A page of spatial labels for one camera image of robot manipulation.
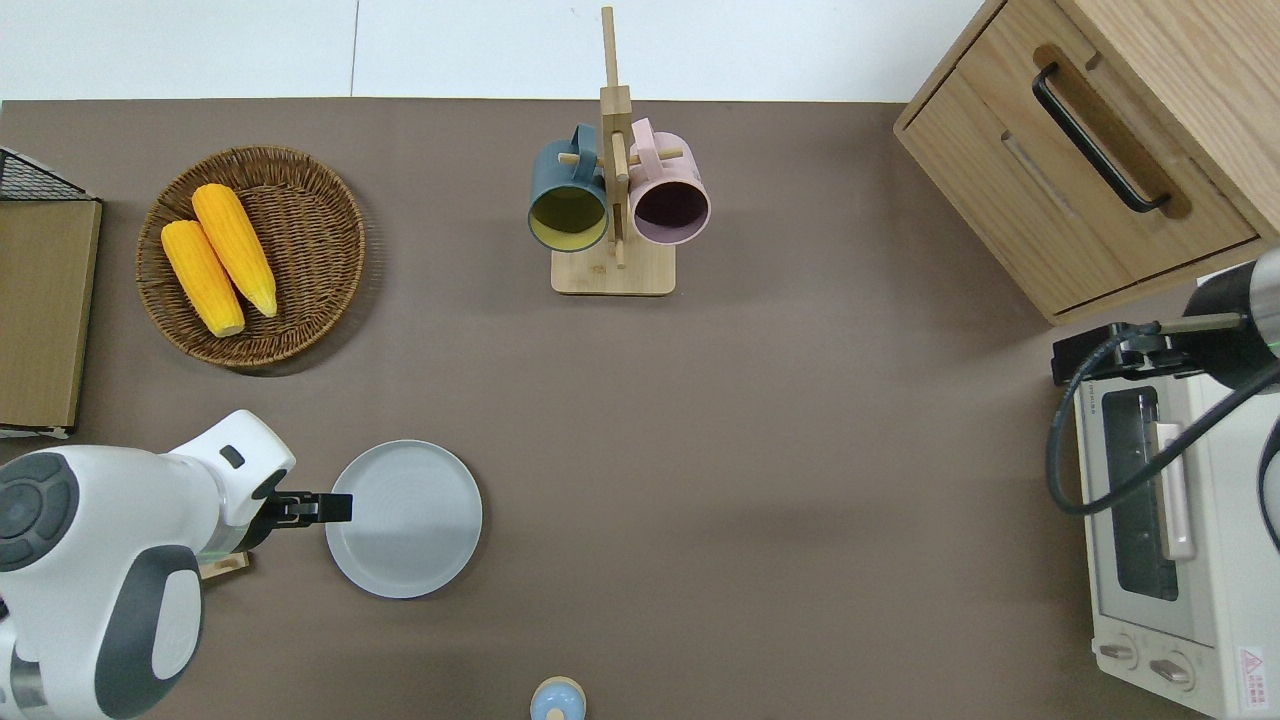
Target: wooden mug stand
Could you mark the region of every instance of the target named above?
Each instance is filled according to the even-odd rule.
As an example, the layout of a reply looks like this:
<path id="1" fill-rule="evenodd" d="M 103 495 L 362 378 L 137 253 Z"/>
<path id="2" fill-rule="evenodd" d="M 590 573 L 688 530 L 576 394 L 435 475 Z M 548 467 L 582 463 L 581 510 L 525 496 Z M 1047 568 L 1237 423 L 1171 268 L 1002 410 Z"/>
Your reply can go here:
<path id="1" fill-rule="evenodd" d="M 613 40 L 613 8 L 602 10 L 604 23 L 604 73 L 600 88 L 600 135 L 604 151 L 605 200 L 609 204 L 607 242 L 580 252 L 552 252 L 552 288 L 562 295 L 671 295 L 676 290 L 676 249 L 640 237 L 627 196 L 631 165 L 640 160 L 627 156 L 631 135 L 631 88 L 618 85 L 617 49 Z M 676 158 L 663 154 L 663 158 Z M 562 154 L 562 163 L 577 163 L 577 156 Z"/>

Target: brown table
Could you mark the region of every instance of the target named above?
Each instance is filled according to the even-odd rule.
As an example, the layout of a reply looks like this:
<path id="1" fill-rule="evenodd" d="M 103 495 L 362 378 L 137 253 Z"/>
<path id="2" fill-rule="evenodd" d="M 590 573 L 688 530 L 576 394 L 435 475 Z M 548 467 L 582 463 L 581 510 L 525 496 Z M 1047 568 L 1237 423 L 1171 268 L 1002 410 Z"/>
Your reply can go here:
<path id="1" fill-rule="evenodd" d="M 1082 525 L 1042 487 L 1048 346 L 1082 328 L 1050 329 L 897 146 L 900 106 L 636 102 L 694 147 L 712 223 L 675 295 L 564 297 L 527 168 L 596 111 L 5 102 L 0 142 L 106 200 L 74 442 L 165 451 L 248 407 L 298 456 L 287 488 L 420 438 L 485 501 L 468 569 L 413 601 L 348 583 L 321 528 L 278 532 L 209 587 L 150 716 L 516 720 L 554 674 L 594 720 L 1192 716 L 1094 667 Z M 152 199 L 253 143 L 334 168 L 371 240 L 352 311 L 274 377 L 182 355 L 133 283 Z"/>

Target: oven knob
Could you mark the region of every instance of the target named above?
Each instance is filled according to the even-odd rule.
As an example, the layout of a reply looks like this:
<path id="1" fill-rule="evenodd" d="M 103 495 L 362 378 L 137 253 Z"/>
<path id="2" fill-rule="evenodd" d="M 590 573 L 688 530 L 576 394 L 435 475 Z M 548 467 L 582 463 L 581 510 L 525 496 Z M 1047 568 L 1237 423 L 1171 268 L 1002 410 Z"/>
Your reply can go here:
<path id="1" fill-rule="evenodd" d="M 1167 659 L 1152 660 L 1149 667 L 1152 673 L 1169 680 L 1169 683 L 1181 691 L 1190 691 L 1196 685 L 1196 675 L 1190 669 L 1192 664 L 1180 652 L 1172 652 Z"/>
<path id="2" fill-rule="evenodd" d="M 1138 650 L 1133 638 L 1126 634 L 1121 633 L 1110 642 L 1093 638 L 1093 652 L 1101 657 L 1115 660 L 1130 670 L 1138 667 Z"/>
<path id="3" fill-rule="evenodd" d="M 1098 655 L 1115 660 L 1133 660 L 1133 650 L 1123 644 L 1100 644 Z"/>

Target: white plate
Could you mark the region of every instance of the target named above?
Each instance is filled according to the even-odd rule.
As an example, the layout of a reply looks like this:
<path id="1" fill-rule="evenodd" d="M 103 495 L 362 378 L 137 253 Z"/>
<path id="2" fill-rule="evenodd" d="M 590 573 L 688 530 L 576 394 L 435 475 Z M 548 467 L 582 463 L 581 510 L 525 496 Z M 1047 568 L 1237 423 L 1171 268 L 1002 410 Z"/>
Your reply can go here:
<path id="1" fill-rule="evenodd" d="M 333 486 L 352 496 L 351 521 L 329 523 L 338 569 L 383 597 L 419 597 L 466 568 L 480 542 L 480 488 L 448 450 L 397 439 L 366 450 Z"/>

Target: mug handle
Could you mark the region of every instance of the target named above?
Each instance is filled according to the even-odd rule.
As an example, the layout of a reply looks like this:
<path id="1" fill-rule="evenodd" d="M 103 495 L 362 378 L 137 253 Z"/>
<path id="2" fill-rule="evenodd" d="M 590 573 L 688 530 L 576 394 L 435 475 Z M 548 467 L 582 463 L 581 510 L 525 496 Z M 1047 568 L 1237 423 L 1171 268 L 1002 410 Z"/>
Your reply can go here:
<path id="1" fill-rule="evenodd" d="M 650 179 L 662 177 L 662 159 L 658 158 L 658 141 L 653 136 L 653 123 L 649 118 L 640 118 L 631 123 L 631 133 L 636 137 L 636 155 L 640 156 L 640 167 Z"/>
<path id="2" fill-rule="evenodd" d="M 577 167 L 573 168 L 573 182 L 588 184 L 595 174 L 595 128 L 586 123 L 579 123 L 577 129 L 573 131 L 573 140 L 570 143 L 573 146 L 573 152 L 577 154 Z"/>

